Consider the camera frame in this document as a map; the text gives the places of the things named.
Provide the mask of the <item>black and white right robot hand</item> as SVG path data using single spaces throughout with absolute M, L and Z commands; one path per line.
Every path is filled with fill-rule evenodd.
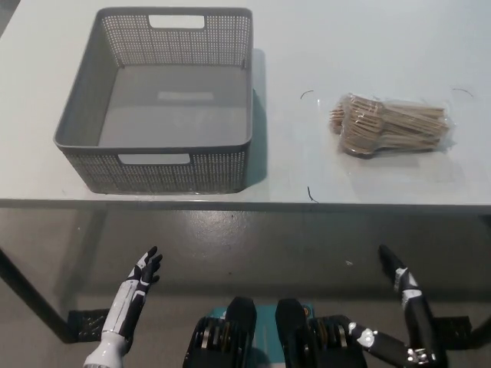
M 354 321 L 348 324 L 350 341 L 395 367 L 447 367 L 447 353 L 437 336 L 430 305 L 409 268 L 386 245 L 378 248 L 384 273 L 400 298 L 409 343 Z

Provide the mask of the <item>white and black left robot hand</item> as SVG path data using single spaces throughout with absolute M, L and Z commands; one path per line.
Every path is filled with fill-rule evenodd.
M 147 294 L 160 279 L 157 272 L 163 256 L 157 250 L 154 246 L 147 251 L 121 283 L 105 320 L 104 333 L 118 334 L 126 341 L 133 339 Z

